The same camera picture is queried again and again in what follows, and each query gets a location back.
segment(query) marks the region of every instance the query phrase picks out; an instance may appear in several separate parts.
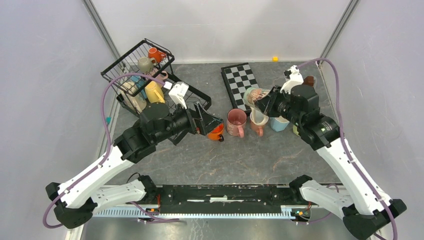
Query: light blue mug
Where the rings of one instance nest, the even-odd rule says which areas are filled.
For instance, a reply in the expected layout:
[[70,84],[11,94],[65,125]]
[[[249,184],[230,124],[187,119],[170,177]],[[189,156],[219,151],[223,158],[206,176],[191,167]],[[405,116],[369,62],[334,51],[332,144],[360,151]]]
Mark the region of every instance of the light blue mug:
[[287,127],[287,125],[289,125],[289,123],[289,120],[285,119],[282,116],[270,118],[270,126],[276,132],[283,131]]
[[[141,79],[140,76],[131,76],[129,79],[131,79],[131,81],[135,83],[138,89],[141,88],[146,83],[146,81]],[[141,95],[143,96],[144,99],[147,99],[146,91],[144,89],[141,90]]]

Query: wire basket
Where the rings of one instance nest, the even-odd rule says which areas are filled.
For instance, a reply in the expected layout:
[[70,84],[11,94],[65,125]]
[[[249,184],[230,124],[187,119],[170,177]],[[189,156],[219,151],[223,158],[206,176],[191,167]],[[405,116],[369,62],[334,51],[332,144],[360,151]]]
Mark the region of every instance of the wire basket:
[[[149,49],[151,48],[156,48],[158,51],[164,53],[165,57],[160,62],[158,62],[152,69],[149,69],[150,72],[141,72],[138,67],[138,61],[142,57],[149,57]],[[164,81],[170,82],[172,84],[176,82],[183,82],[181,81],[181,79],[174,75],[174,71],[171,65],[174,59],[174,55],[171,53],[171,51],[145,38],[133,48],[131,48],[129,51],[127,51],[124,55],[122,55],[118,60],[112,63],[100,74],[104,79],[110,82],[116,77],[126,73],[141,73],[147,75],[150,74],[154,78],[163,78],[165,75],[164,73],[166,73],[167,78]],[[140,108],[139,106],[137,106],[137,102],[141,103],[142,101],[145,101],[146,106],[150,104],[145,94],[145,87],[151,81],[152,80],[150,79],[145,79],[143,77],[138,76],[124,77],[116,81],[112,85],[112,88],[116,93],[116,99],[118,100],[120,105],[136,117],[139,117],[140,113],[143,111],[144,108]],[[184,100],[187,107],[194,110],[195,108],[193,103],[199,102],[205,110],[208,110],[209,107],[212,105],[211,97],[201,92],[200,90],[194,88],[193,86],[189,84],[187,85],[188,91],[184,96]],[[161,88],[161,90],[164,95],[163,99],[169,107],[169,112],[171,114],[174,113],[177,110],[178,106],[172,101],[171,97],[168,95],[169,90],[163,87]],[[187,132],[181,132],[180,134],[169,138],[169,140],[174,144],[177,144],[186,134]]]

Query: white plastic bracket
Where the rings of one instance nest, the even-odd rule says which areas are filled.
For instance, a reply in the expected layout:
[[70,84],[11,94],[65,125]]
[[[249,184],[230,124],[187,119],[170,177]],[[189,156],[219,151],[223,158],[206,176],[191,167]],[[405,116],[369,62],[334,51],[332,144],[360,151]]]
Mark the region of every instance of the white plastic bracket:
[[177,82],[173,85],[172,89],[169,91],[169,96],[172,101],[177,105],[181,104],[184,109],[187,109],[186,101],[184,100],[184,96],[189,90],[189,85],[184,82]]
[[[390,196],[385,193],[371,178],[353,153],[348,141],[346,139],[344,139],[344,141],[346,142],[350,155],[353,157],[353,162],[355,162],[374,188],[376,188],[378,193],[381,195],[382,201],[390,206]],[[376,198],[367,183],[353,166],[353,162],[349,160],[345,150],[343,149],[341,138],[332,141],[331,147],[327,148],[324,146],[316,150],[316,152],[327,162],[328,165],[330,165],[337,177],[346,187],[349,195],[355,203],[355,208],[358,213],[362,215],[374,215],[373,211],[378,210],[381,212],[384,209],[381,202]]]
[[340,219],[345,216],[342,209],[353,204],[352,198],[349,195],[340,194],[334,189],[319,184],[315,180],[305,182],[300,188],[300,194],[306,201],[318,204]]
[[93,202],[97,203],[92,213],[97,214],[120,204],[140,201],[145,195],[145,186],[138,179],[124,185],[99,189],[91,195]]
[[70,209],[80,208],[87,199],[93,194],[94,191],[99,189],[116,174],[134,165],[133,162],[128,160],[122,160],[122,153],[117,146],[113,146],[110,155],[107,160],[99,167],[99,162],[103,159],[104,154],[99,157],[95,162],[90,164],[86,169],[80,172],[72,179],[59,185],[58,194],[61,194],[66,190],[74,181],[79,179],[81,176],[86,174],[92,168],[97,168],[94,172],[80,181],[75,187],[60,199],[62,202],[66,202],[66,207]]
[[170,83],[169,81],[165,81],[165,85],[163,85],[163,87],[165,89],[170,90],[172,88],[172,83]]
[[290,94],[292,88],[297,85],[301,85],[304,83],[304,79],[299,72],[298,66],[293,65],[291,66],[288,71],[291,72],[289,79],[286,79],[286,82],[282,85],[280,89],[280,93],[283,93],[285,91],[286,93]]

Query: orange mug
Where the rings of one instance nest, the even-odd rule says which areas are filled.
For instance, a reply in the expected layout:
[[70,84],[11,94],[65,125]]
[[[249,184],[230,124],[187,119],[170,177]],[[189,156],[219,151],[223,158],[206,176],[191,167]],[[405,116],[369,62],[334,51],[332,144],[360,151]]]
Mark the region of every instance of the orange mug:
[[217,126],[213,131],[211,131],[207,137],[210,140],[214,140],[214,141],[220,141],[220,142],[224,142],[224,123],[221,123],[219,126]]
[[148,58],[154,58],[156,60],[157,63],[162,62],[162,60],[166,57],[167,55],[164,52],[159,51],[156,47],[151,47],[148,50]]

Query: black and white checkerboard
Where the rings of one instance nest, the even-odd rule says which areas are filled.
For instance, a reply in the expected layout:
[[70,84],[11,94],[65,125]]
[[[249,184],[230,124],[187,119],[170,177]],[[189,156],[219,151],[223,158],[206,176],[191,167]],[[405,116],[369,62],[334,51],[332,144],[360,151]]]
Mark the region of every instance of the black and white checkerboard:
[[249,63],[226,66],[221,70],[232,107],[250,113],[250,107],[243,103],[243,95],[248,88],[259,88],[259,86]]

